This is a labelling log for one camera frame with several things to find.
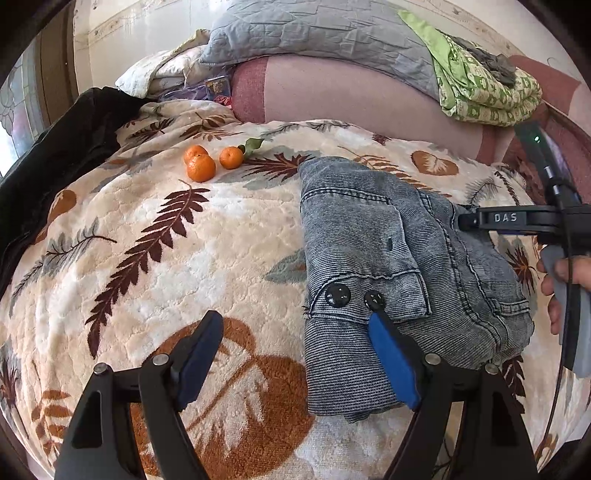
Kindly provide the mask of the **orange tangerine with leaf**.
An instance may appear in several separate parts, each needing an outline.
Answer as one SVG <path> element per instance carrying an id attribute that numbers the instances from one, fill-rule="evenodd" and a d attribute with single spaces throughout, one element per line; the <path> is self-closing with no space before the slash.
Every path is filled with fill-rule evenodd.
<path id="1" fill-rule="evenodd" d="M 242 163 L 256 152 L 256 150 L 259 150 L 262 145 L 263 139 L 249 138 L 243 144 L 224 148 L 219 153 L 218 161 L 226 170 L 236 169 L 242 166 Z"/>

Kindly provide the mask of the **white crumpled cloth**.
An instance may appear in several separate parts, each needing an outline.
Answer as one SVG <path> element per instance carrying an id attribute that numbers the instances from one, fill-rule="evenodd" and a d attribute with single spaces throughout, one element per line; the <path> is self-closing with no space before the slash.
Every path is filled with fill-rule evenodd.
<path id="1" fill-rule="evenodd" d="M 133 97 L 154 98 L 172 88 L 204 81 L 211 77 L 212 68 L 199 60 L 209 34 L 206 29 L 197 29 L 180 46 L 143 57 L 115 81 L 115 87 Z"/>

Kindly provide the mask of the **grey quilted blanket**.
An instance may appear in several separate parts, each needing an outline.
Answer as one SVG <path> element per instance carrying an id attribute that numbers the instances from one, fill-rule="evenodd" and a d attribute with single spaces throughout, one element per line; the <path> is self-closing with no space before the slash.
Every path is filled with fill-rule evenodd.
<path id="1" fill-rule="evenodd" d="M 439 98 L 429 50 L 388 1 L 235 1 L 214 23 L 200 62 L 283 54 L 353 62 Z"/>

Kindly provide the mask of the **cream leaf-pattern blanket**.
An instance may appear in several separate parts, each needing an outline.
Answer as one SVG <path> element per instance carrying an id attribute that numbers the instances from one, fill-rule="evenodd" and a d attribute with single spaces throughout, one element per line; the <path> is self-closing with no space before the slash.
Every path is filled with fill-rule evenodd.
<path id="1" fill-rule="evenodd" d="M 263 145 L 226 170 L 226 147 Z M 375 479 L 411 414 L 358 423 L 308 413 L 305 262 L 297 168 L 323 155 L 383 170 L 463 203 L 526 204 L 525 180 L 426 141 L 338 120 L 243 123 L 205 101 L 144 106 L 119 150 L 55 198 L 46 232 L 26 250 L 1 301 L 1 409 L 52 478 L 92 373 L 167 353 L 208 310 L 224 338 L 197 402 L 181 415 L 214 479 Z M 190 180 L 183 153 L 216 164 Z"/>

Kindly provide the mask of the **orange tangerine rear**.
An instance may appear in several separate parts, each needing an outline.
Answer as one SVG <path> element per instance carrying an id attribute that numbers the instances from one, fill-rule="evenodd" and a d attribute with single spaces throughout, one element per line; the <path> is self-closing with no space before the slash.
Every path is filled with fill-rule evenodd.
<path id="1" fill-rule="evenodd" d="M 191 145 L 189 146 L 183 153 L 183 162 L 187 164 L 191 161 L 192 158 L 199 156 L 199 155 L 207 155 L 207 150 L 200 146 L 200 145 Z"/>

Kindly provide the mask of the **orange tangerine front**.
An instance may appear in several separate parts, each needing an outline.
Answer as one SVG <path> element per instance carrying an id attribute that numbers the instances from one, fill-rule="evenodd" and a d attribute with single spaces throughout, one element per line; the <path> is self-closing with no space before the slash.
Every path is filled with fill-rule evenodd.
<path id="1" fill-rule="evenodd" d="M 210 155 L 199 154 L 191 157 L 185 164 L 188 178 L 194 182 L 207 182 L 216 173 L 216 164 Z"/>

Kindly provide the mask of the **green patterned folded blanket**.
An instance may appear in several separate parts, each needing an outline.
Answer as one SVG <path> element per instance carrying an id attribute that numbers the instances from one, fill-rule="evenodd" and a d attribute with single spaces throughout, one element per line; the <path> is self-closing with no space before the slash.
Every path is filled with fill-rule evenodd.
<path id="1" fill-rule="evenodd" d="M 542 102 L 543 91 L 529 73 L 516 67 L 513 88 L 502 85 L 453 35 L 408 10 L 400 18 L 430 52 L 444 114 L 458 121 L 509 127 L 527 120 Z"/>

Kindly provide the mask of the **grey denim pants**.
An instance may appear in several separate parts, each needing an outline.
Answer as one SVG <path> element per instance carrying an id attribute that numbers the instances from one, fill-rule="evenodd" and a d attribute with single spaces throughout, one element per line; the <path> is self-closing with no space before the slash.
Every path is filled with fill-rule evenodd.
<path id="1" fill-rule="evenodd" d="M 370 343 L 370 302 L 457 367 L 500 364 L 529 344 L 517 276 L 486 232 L 459 228 L 461 206 L 342 157 L 308 160 L 298 173 L 312 414 L 356 422 L 398 405 Z"/>

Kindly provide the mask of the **window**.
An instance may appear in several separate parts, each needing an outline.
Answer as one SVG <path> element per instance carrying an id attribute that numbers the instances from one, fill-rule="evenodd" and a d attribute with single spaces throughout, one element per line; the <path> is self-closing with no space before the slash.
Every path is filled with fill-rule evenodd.
<path id="1" fill-rule="evenodd" d="M 37 41 L 33 40 L 1 86 L 1 178 L 46 128 L 39 102 L 37 60 Z"/>

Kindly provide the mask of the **dark grey cloth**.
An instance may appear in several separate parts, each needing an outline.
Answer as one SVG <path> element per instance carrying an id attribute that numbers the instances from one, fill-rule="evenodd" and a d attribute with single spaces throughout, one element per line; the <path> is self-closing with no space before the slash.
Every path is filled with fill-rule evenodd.
<path id="1" fill-rule="evenodd" d="M 503 55 L 494 55 L 474 42 L 461 37 L 452 36 L 452 39 L 467 50 L 491 75 L 502 85 L 513 88 L 516 83 L 516 67 Z"/>

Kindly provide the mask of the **black garment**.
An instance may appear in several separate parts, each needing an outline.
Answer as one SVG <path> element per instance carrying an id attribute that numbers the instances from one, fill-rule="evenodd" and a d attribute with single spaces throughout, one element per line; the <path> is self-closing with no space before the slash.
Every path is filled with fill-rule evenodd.
<path id="1" fill-rule="evenodd" d="M 46 225 L 56 195 L 119 149 L 116 132 L 148 102 L 93 87 L 10 168 L 1 182 L 1 289 Z"/>

